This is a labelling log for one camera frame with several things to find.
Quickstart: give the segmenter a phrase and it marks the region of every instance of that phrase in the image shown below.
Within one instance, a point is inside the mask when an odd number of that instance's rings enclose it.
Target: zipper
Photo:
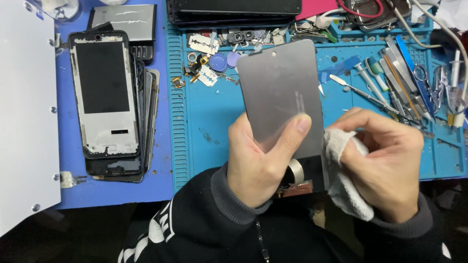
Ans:
[[[268,255],[268,250],[265,248],[265,245],[263,244],[262,230],[260,228],[260,221],[258,221],[258,219],[255,219],[255,225],[257,228],[257,236],[258,236],[258,241],[260,242],[260,248],[262,249],[262,256],[265,259],[266,263],[270,263],[270,256]]]

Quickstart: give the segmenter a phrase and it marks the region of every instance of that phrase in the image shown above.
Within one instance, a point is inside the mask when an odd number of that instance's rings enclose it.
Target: black sweatshirt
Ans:
[[[227,164],[193,177],[150,222],[134,222],[119,263],[450,262],[441,216],[419,195],[418,213],[403,224],[355,220],[359,258],[316,226],[288,198],[249,208],[230,190]]]

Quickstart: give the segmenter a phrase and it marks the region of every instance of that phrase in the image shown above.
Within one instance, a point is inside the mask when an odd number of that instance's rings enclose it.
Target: person's right hand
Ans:
[[[411,219],[418,211],[421,132],[360,108],[350,109],[329,128],[345,132],[362,128],[356,136],[369,148],[369,155],[362,156],[349,140],[341,163],[351,171],[361,196],[382,212],[385,221]]]

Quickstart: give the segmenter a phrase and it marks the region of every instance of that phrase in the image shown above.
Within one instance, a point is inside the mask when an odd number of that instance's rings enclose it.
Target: scissors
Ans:
[[[452,98],[453,88],[448,84],[447,67],[438,66],[436,67],[434,71],[434,89],[433,90],[436,93],[440,92],[439,108],[440,108],[440,103],[442,103],[444,89],[445,89],[445,94],[447,97],[448,108],[454,114],[462,113],[466,108],[465,101],[459,97]]]
[[[429,82],[429,74],[427,73],[426,67],[424,65],[415,64],[413,73],[414,77],[418,81],[422,82],[426,87],[426,90],[429,93],[429,100],[434,104],[434,114],[438,113],[440,106],[442,105],[441,95],[443,95],[443,90],[432,90],[431,84]]]

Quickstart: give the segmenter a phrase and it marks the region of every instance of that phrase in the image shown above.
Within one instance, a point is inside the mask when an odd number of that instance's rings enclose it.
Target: red cable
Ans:
[[[377,5],[379,6],[379,13],[376,14],[376,15],[364,15],[364,14],[356,13],[356,12],[350,10],[349,8],[345,7],[344,4],[343,4],[343,0],[337,0],[337,2],[338,2],[338,5],[341,6],[341,8],[343,8],[346,12],[348,12],[348,13],[350,13],[352,15],[357,15],[357,16],[362,16],[362,17],[367,17],[367,18],[376,18],[376,17],[379,17],[383,12],[383,6],[382,6],[382,3],[380,2],[380,0],[375,0]]]

